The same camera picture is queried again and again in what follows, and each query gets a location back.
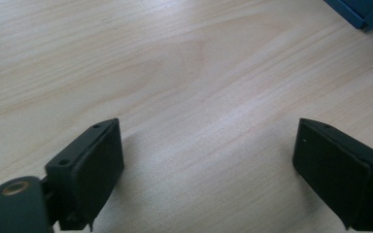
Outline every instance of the tabletop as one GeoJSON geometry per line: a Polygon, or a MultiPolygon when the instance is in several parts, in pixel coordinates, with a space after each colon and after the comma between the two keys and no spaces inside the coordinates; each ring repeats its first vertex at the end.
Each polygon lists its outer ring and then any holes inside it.
{"type": "Polygon", "coordinates": [[[0,0],[0,183],[114,117],[94,232],[346,232],[291,159],[302,117],[373,148],[373,31],[322,0],[0,0]]]}

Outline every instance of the black plastic part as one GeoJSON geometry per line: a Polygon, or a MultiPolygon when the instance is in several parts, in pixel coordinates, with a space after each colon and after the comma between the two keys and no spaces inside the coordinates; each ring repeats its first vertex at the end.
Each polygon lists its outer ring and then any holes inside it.
{"type": "Polygon", "coordinates": [[[54,191],[52,212],[61,230],[92,227],[123,170],[119,121],[97,123],[47,165],[46,185],[54,191]]]}
{"type": "Polygon", "coordinates": [[[0,233],[7,232],[53,232],[38,178],[17,178],[0,185],[0,233]]]}
{"type": "Polygon", "coordinates": [[[347,228],[373,231],[373,149],[330,125],[303,118],[293,165],[347,228]]]}

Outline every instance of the wooden surface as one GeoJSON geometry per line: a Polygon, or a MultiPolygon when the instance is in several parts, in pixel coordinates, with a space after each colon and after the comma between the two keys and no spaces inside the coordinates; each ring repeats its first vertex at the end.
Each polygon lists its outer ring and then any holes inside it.
{"type": "Polygon", "coordinates": [[[301,117],[373,148],[373,32],[321,0],[1,0],[0,183],[113,117],[94,232],[345,232],[291,158],[301,117]]]}

